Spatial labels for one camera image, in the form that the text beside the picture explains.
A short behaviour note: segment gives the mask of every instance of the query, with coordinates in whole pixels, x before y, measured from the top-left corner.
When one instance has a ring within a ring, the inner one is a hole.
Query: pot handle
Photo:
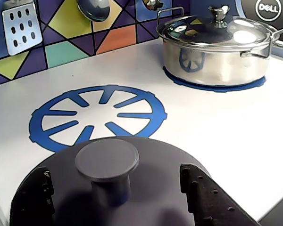
[[[276,31],[276,32],[273,32],[270,36],[270,39],[269,39],[269,51],[268,51],[268,55],[265,56],[265,55],[260,55],[260,54],[256,54],[256,53],[251,53],[251,50],[249,51],[243,51],[240,53],[240,56],[241,57],[259,57],[261,59],[267,59],[269,58],[269,56],[272,54],[272,46],[276,47],[276,48],[281,48],[283,49],[283,45],[281,44],[277,44],[275,41],[274,41],[274,37],[276,35],[281,35],[283,34],[283,28]]]
[[[164,12],[167,12],[167,11],[173,11],[173,10],[177,10],[177,9],[181,10],[181,16],[183,17],[184,16],[184,9],[183,9],[182,6],[173,7],[173,8],[166,8],[166,9],[161,9],[161,10],[157,11],[157,26],[159,24],[159,18],[160,18],[161,13],[164,13]]]

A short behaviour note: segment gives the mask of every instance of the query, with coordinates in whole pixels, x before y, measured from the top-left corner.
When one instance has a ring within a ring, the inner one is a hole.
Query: stovetop
[[[161,47],[150,41],[0,85],[1,221],[44,159],[116,135],[190,153],[254,219],[283,197],[283,61],[270,59],[261,87],[216,93],[174,84]]]

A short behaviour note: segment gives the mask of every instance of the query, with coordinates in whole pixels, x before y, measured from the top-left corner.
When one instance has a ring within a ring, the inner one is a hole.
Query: geometric tile pattern
[[[90,20],[82,15],[75,0],[65,0],[49,26],[68,39],[92,32]]]
[[[20,53],[18,55],[4,58],[0,60],[0,74],[8,79],[13,79],[16,76],[18,69],[24,62],[28,52]]]
[[[48,68],[56,67],[88,57],[69,41],[60,42],[45,47]]]
[[[109,0],[110,3],[110,13],[108,18],[103,22],[93,22],[94,32],[99,32],[109,29],[115,22],[116,18],[122,11],[122,8],[113,0]]]
[[[122,37],[122,39],[116,40],[115,37]],[[114,29],[109,31],[96,54],[108,52],[113,48],[122,48],[134,44],[136,44],[135,25]]]
[[[34,0],[43,42],[24,53],[8,56],[0,0],[0,84],[75,60],[157,38],[156,12],[143,0],[109,0],[110,14],[104,22],[91,22],[79,11],[76,0]],[[164,8],[184,6],[190,0],[161,0]],[[161,15],[160,22],[172,18]]]

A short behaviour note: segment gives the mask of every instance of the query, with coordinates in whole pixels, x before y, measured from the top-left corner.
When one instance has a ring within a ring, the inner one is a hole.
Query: glass lid
[[[209,7],[212,17],[186,16],[166,22],[159,32],[177,43],[216,48],[245,48],[269,43],[270,27],[264,24],[226,15],[229,6]]]

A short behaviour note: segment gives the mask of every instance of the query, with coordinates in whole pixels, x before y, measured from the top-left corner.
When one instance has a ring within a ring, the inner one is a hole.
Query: silver pot
[[[180,9],[182,16],[159,23],[160,14]],[[208,86],[237,86],[266,74],[272,46],[283,29],[226,15],[230,8],[209,7],[213,18],[184,16],[183,7],[158,11],[157,32],[164,43],[164,63],[175,77]]]

